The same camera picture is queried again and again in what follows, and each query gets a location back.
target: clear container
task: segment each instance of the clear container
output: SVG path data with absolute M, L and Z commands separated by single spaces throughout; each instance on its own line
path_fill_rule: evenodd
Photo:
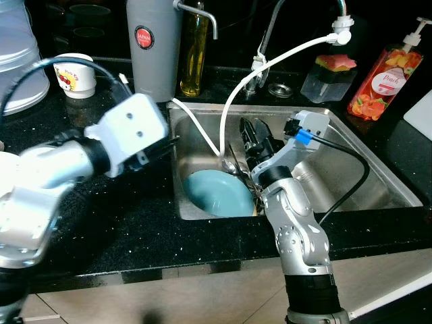
M 0 0 L 0 102 L 11 81 L 39 60 L 39 49 L 23 0 Z M 10 115 L 30 108 L 47 94 L 49 81 L 43 70 L 20 85 L 6 105 Z
M 300 93 L 313 103 L 341 101 L 356 74 L 356 70 L 332 72 L 314 64 Z

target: metal cylinder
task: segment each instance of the metal cylinder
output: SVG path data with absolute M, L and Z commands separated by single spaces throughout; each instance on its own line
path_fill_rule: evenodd
M 157 103 L 176 92 L 183 11 L 173 0 L 128 0 L 126 5 L 135 92 Z
M 25 151 L 27 154 L 22 154 L 20 161 L 25 185 L 52 189 L 71 180 L 88 178 L 94 173 L 86 151 L 76 141 L 71 140 L 58 148 L 41 147 L 34 150 L 42 152 L 33 155 L 31 151 Z

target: teal bowl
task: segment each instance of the teal bowl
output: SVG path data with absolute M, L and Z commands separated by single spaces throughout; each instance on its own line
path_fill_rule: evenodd
M 249 189 L 228 173 L 198 171 L 184 180 L 183 188 L 195 206 L 212 215 L 247 217 L 254 214 L 254 201 Z

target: mug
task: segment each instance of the mug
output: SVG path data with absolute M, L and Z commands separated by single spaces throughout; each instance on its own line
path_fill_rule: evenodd
M 81 53 L 66 53 L 56 57 L 77 57 L 80 59 L 93 59 Z M 55 75 L 65 94 L 73 99 L 85 99 L 95 94 L 95 71 L 88 66 L 77 63 L 54 64 Z

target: speckled countertop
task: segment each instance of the speckled countertop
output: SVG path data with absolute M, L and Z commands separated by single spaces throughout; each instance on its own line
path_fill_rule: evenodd
M 244 70 L 209 68 L 204 90 L 194 101 L 223 103 L 244 74 Z M 269 81 L 281 79 L 290 80 L 296 92 L 292 98 L 276 99 L 263 91 L 247 101 L 239 96 L 235 103 L 312 105 L 298 94 L 304 76 L 272 73 Z M 6 118 L 7 151 L 19 153 L 66 129 L 97 122 L 113 105 L 106 89 L 99 79 L 96 95 L 77 101 L 53 84 L 42 102 Z M 321 107 L 346 121 L 425 206 L 335 213 L 324 225 L 331 258 L 432 247 L 432 143 L 400 115 L 384 115 L 377 127 L 346 115 L 343 104 Z M 212 264 L 213 271 L 224 271 L 239 267 L 242 260 L 277 256 L 264 217 L 180 219 L 173 200 L 170 156 L 137 173 L 116 179 L 99 176 L 77 185 L 61 204 L 61 216 L 46 258 L 36 267 L 35 292 L 99 286 L 113 275 L 124 283 L 159 279 L 164 269 L 172 267 Z

